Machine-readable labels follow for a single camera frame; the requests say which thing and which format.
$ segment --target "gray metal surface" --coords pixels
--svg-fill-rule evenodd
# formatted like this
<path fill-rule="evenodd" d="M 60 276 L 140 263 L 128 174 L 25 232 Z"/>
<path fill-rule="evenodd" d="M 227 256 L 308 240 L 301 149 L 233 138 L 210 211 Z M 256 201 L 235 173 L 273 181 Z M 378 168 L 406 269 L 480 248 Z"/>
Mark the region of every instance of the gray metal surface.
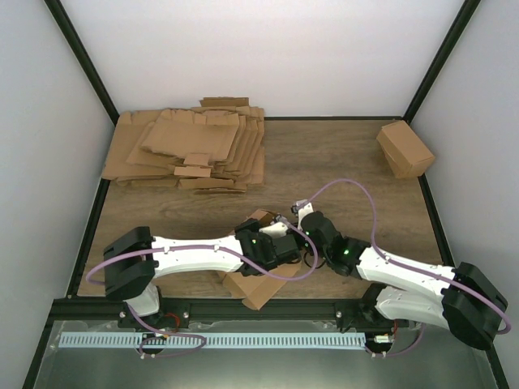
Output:
<path fill-rule="evenodd" d="M 326 324 L 322 328 L 332 330 Z M 208 349 L 178 358 L 142 361 L 130 349 L 59 349 L 55 347 L 58 333 L 56 330 L 50 338 L 38 389 L 495 388 L 484 353 L 434 327 L 427 329 L 413 352 L 386 360 L 372 360 L 366 353 L 348 350 Z M 399 331 L 395 347 L 405 347 L 415 335 L 414 331 Z"/>

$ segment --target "brown cardboard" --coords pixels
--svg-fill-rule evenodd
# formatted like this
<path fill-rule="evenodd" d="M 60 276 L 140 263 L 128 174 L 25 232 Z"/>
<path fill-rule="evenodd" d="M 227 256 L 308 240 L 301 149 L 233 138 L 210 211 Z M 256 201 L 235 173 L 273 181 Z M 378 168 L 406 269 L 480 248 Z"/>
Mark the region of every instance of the brown cardboard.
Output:
<path fill-rule="evenodd" d="M 265 147 L 261 146 L 256 153 L 252 164 L 251 174 L 249 174 L 251 185 L 263 185 L 265 183 Z"/>
<path fill-rule="evenodd" d="M 249 175 L 252 171 L 252 164 L 254 163 L 254 159 L 258 154 L 265 133 L 265 127 L 263 122 L 257 122 L 257 126 L 258 133 L 256 134 L 254 143 L 252 144 L 251 153 L 249 156 L 247 156 L 247 158 L 244 158 L 245 163 L 243 164 L 243 168 L 240 169 L 240 173 L 245 176 Z"/>
<path fill-rule="evenodd" d="M 404 121 L 383 126 L 376 137 L 396 178 L 418 177 L 435 157 Z"/>
<path fill-rule="evenodd" d="M 274 212 L 258 209 L 247 219 L 257 219 L 261 225 L 266 226 L 274 220 L 275 215 Z M 300 268 L 301 263 L 286 264 L 272 270 L 272 273 L 292 277 Z M 244 277 L 240 273 L 225 273 L 223 271 L 219 271 L 218 275 L 222 279 L 222 284 L 230 291 L 231 296 L 243 298 L 243 305 L 252 310 L 260 310 L 286 283 L 286 281 L 275 280 L 269 276 Z"/>
<path fill-rule="evenodd" d="M 150 123 L 146 125 L 139 139 L 135 143 L 134 147 L 131 149 L 130 154 L 127 157 L 127 163 L 130 165 L 146 165 L 146 166 L 156 166 L 157 168 L 167 169 L 168 165 L 180 165 L 182 162 L 181 158 L 177 158 L 176 156 L 163 156 L 160 154 L 153 154 L 151 152 L 146 152 L 141 148 L 143 141 L 149 134 L 149 131 L 155 125 L 155 120 L 161 114 L 161 111 L 141 111 L 142 112 L 153 112 L 157 115 L 156 118 Z"/>
<path fill-rule="evenodd" d="M 211 177 L 211 168 L 204 166 L 177 166 L 174 172 L 180 177 Z"/>
<path fill-rule="evenodd" d="M 115 126 L 114 137 L 110 144 L 108 156 L 102 177 L 107 180 L 124 177 L 164 177 L 171 172 L 156 166 L 130 165 L 127 157 L 135 143 L 149 123 L 154 118 L 155 111 L 138 111 L 122 113 Z"/>
<path fill-rule="evenodd" d="M 168 176 L 168 177 L 159 178 L 159 179 L 131 180 L 131 181 L 129 181 L 129 183 L 132 186 L 138 186 L 138 187 L 155 186 L 155 187 L 173 188 L 178 183 L 178 177 Z"/>
<path fill-rule="evenodd" d="M 191 153 L 225 160 L 238 131 L 237 113 L 206 116 L 186 110 L 165 109 L 141 147 L 150 152 L 186 158 Z"/>
<path fill-rule="evenodd" d="M 243 184 L 241 182 L 234 182 L 230 187 L 209 187 L 209 188 L 200 188 L 195 190 L 195 195 L 240 195 L 247 191 L 247 184 Z"/>
<path fill-rule="evenodd" d="M 249 105 L 248 97 L 204 97 L 200 100 L 203 107 L 234 106 L 241 107 Z"/>
<path fill-rule="evenodd" d="M 233 180 L 221 180 L 218 178 L 183 178 L 178 181 L 179 189 L 210 189 L 210 188 L 233 188 Z"/>
<path fill-rule="evenodd" d="M 248 118 L 243 133 L 242 140 L 236 149 L 236 154 L 231 163 L 225 167 L 225 171 L 235 173 L 236 176 L 241 174 L 241 170 L 247 162 L 248 156 L 251 154 L 252 146 L 258 133 L 258 122 L 256 119 Z"/>
<path fill-rule="evenodd" d="M 229 155 L 227 156 L 227 159 L 223 162 L 221 162 L 222 165 L 228 165 L 234 160 L 234 156 L 236 155 L 236 149 L 240 142 L 242 141 L 243 133 L 245 132 L 245 126 L 247 125 L 247 119 L 245 116 L 240 115 L 239 116 L 239 127 L 236 131 L 236 136 L 234 136 L 233 143 L 230 146 Z"/>
<path fill-rule="evenodd" d="M 187 154 L 184 164 L 189 166 L 209 166 L 209 157 L 209 154 Z"/>

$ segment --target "closed cardboard box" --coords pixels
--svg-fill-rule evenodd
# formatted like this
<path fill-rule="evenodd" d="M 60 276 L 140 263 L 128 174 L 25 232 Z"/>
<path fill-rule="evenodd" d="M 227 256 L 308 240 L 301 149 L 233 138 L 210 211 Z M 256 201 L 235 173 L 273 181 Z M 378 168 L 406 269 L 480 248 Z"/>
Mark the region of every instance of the closed cardboard box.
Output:
<path fill-rule="evenodd" d="M 396 178 L 419 177 L 435 160 L 432 152 L 403 120 L 383 126 L 376 140 Z"/>

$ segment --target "black frame edge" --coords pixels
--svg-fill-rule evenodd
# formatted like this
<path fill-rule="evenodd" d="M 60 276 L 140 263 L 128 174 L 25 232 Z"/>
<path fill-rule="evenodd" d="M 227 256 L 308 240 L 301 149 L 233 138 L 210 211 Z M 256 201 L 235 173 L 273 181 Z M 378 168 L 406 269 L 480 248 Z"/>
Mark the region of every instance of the black frame edge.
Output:
<path fill-rule="evenodd" d="M 440 215 L 436 209 L 435 200 L 432 198 L 431 188 L 429 187 L 425 174 L 418 177 L 418 182 L 420 183 L 423 200 L 425 201 L 427 213 L 431 220 L 432 231 L 435 234 L 436 245 L 438 245 L 441 260 L 444 265 L 454 267 L 453 255 L 451 254 L 451 250 L 448 248 L 447 237 L 445 236 L 444 228 L 441 225 Z"/>
<path fill-rule="evenodd" d="M 495 384 L 499 389 L 509 389 L 508 381 L 506 380 L 506 376 L 504 375 L 503 366 L 501 366 L 501 362 L 499 357 L 497 356 L 497 352 L 495 350 L 494 345 L 488 351 L 486 351 L 488 362 L 490 363 L 490 367 L 492 369 L 492 373 L 494 374 Z"/>
<path fill-rule="evenodd" d="M 47 320 L 47 324 L 43 327 L 40 341 L 38 342 L 34 352 L 34 357 L 32 357 L 31 365 L 29 366 L 29 370 L 25 376 L 24 385 L 22 386 L 23 389 L 33 389 L 36 385 L 36 379 L 38 378 L 38 373 L 40 372 L 40 366 L 45 354 L 45 349 L 47 348 L 47 343 L 49 343 L 50 332 L 52 331 L 53 323 L 53 320 Z"/>
<path fill-rule="evenodd" d="M 470 19 L 478 8 L 480 2 L 481 0 L 465 0 L 465 2 L 461 5 L 461 8 L 457 13 L 456 18 L 454 19 L 453 24 L 448 30 L 440 48 L 436 52 L 436 55 L 432 60 L 432 63 L 429 66 L 425 77 L 423 77 L 418 90 L 414 94 L 413 100 L 411 100 L 409 107 L 405 111 L 404 120 L 406 122 L 411 123 L 413 121 L 414 116 L 427 97 L 427 94 L 431 90 L 432 85 L 436 81 L 436 78 L 440 74 L 450 53 L 453 51 L 454 46 L 456 46 L 456 43 L 460 39 L 461 34 L 465 30 L 465 27 L 470 22 Z"/>
<path fill-rule="evenodd" d="M 105 85 L 101 80 L 101 77 L 97 73 L 96 67 L 88 56 L 87 50 L 84 48 L 83 42 L 81 42 L 79 35 L 74 28 L 74 25 L 66 14 L 62 2 L 60 0 L 45 0 L 45 4 L 56 20 L 59 29 L 62 31 L 63 36 L 74 52 L 75 57 L 83 68 L 83 71 L 88 77 L 90 84 L 96 91 L 96 94 L 105 107 L 111 121 L 116 124 L 119 118 L 119 113 L 115 108 L 115 105 L 109 96 L 108 91 L 106 90 Z"/>
<path fill-rule="evenodd" d="M 74 270 L 72 271 L 71 280 L 66 290 L 66 294 L 68 296 L 75 297 L 79 290 L 81 278 L 83 277 L 84 267 L 87 264 L 88 255 L 90 254 L 94 235 L 96 234 L 97 224 L 99 223 L 99 219 L 101 217 L 101 211 L 105 205 L 105 198 L 108 194 L 109 186 L 110 181 L 102 178 L 99 182 L 99 186 L 97 187 L 96 197 L 94 198 L 92 210 L 90 211 L 90 216 L 88 217 L 87 227 L 84 230 L 83 240 L 81 241 L 78 256 L 74 264 Z"/>

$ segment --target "cardboard flap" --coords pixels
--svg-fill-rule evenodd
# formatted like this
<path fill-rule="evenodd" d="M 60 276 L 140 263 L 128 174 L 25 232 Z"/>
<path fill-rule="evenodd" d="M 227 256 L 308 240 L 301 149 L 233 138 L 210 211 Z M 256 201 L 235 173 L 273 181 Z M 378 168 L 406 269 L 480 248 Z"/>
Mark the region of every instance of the cardboard flap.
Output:
<path fill-rule="evenodd" d="M 265 147 L 263 146 L 256 153 L 250 176 L 252 185 L 263 185 L 265 182 Z"/>
<path fill-rule="evenodd" d="M 143 133 L 131 149 L 130 154 L 127 157 L 127 163 L 130 165 L 156 166 L 157 168 L 163 169 L 167 169 L 169 165 L 180 165 L 182 163 L 181 158 L 177 158 L 176 156 L 153 154 L 151 152 L 146 152 L 141 148 L 142 142 L 146 139 L 149 131 L 151 131 L 154 125 L 155 122 L 150 122 L 146 125 Z"/>
<path fill-rule="evenodd" d="M 178 181 L 179 189 L 210 189 L 210 188 L 232 188 L 233 180 L 222 180 L 219 178 L 197 178 L 181 179 Z"/>
<path fill-rule="evenodd" d="M 250 144 L 250 139 L 253 135 L 255 136 L 255 133 L 251 127 L 251 121 L 250 119 L 247 119 L 245 123 L 245 129 L 243 130 L 242 137 L 240 138 L 240 143 L 236 146 L 234 158 L 225 167 L 226 172 L 238 171 L 239 165 L 242 163 L 242 160 L 246 157 L 247 146 Z"/>
<path fill-rule="evenodd" d="M 397 178 L 422 175 L 435 159 L 404 121 L 383 126 L 376 139 Z"/>
<path fill-rule="evenodd" d="M 106 157 L 102 177 L 114 180 L 121 177 L 165 176 L 167 169 L 154 166 L 130 165 L 127 157 L 144 131 L 145 125 L 133 125 L 131 114 L 123 113 L 115 126 L 114 137 Z"/>
<path fill-rule="evenodd" d="M 209 166 L 209 154 L 188 154 L 184 160 L 185 165 Z"/>
<path fill-rule="evenodd" d="M 243 168 L 241 169 L 241 174 L 247 175 L 251 173 L 254 159 L 256 158 L 256 155 L 258 154 L 258 151 L 260 149 L 261 141 L 263 140 L 265 133 L 265 127 L 264 123 L 260 121 L 257 121 L 257 126 L 258 132 L 256 134 L 254 143 L 252 144 L 251 154 L 247 157 L 246 163 L 243 165 Z"/>
<path fill-rule="evenodd" d="M 434 158 L 427 146 L 403 120 L 383 126 L 381 132 L 410 165 Z"/>
<path fill-rule="evenodd" d="M 211 168 L 203 166 L 177 166 L 174 170 L 176 176 L 184 177 L 210 177 Z"/>
<path fill-rule="evenodd" d="M 257 119 L 250 119 L 249 123 L 251 125 L 251 136 L 247 140 L 247 145 L 245 146 L 245 151 L 243 153 L 243 158 L 240 161 L 237 171 L 238 174 L 248 174 L 247 167 L 252 166 L 252 161 L 255 157 L 255 152 L 258 151 L 258 147 L 260 146 L 261 139 L 263 138 L 263 135 L 260 135 L 260 128 L 258 127 L 258 120 Z"/>
<path fill-rule="evenodd" d="M 380 143 L 380 146 L 384 149 L 384 152 L 391 156 L 391 159 L 398 166 L 399 170 L 402 172 L 407 172 L 411 169 L 411 164 L 409 161 L 402 155 L 402 153 L 398 150 L 398 148 L 391 142 L 387 134 L 384 132 L 380 132 L 376 140 Z"/>
<path fill-rule="evenodd" d="M 204 97 L 200 100 L 200 105 L 203 107 L 214 107 L 214 106 L 234 106 L 241 107 L 249 105 L 248 97 Z"/>
<path fill-rule="evenodd" d="M 277 276 L 293 277 L 300 268 L 301 263 L 285 264 L 271 270 L 271 273 Z M 247 293 L 247 297 L 242 300 L 243 305 L 251 310 L 260 310 L 286 284 L 286 281 L 277 280 L 269 276 L 259 277 L 264 278 L 264 281 L 254 288 L 252 292 Z"/>
<path fill-rule="evenodd" d="M 236 113 L 208 118 L 191 111 L 171 110 L 161 115 L 142 147 L 151 152 L 186 158 L 191 153 L 209 154 L 210 160 L 225 160 L 238 131 Z M 200 124 L 201 121 L 212 124 Z"/>
<path fill-rule="evenodd" d="M 132 186 L 143 186 L 143 187 L 170 187 L 173 188 L 178 183 L 178 177 L 168 176 L 159 179 L 147 179 L 147 180 L 132 180 Z"/>

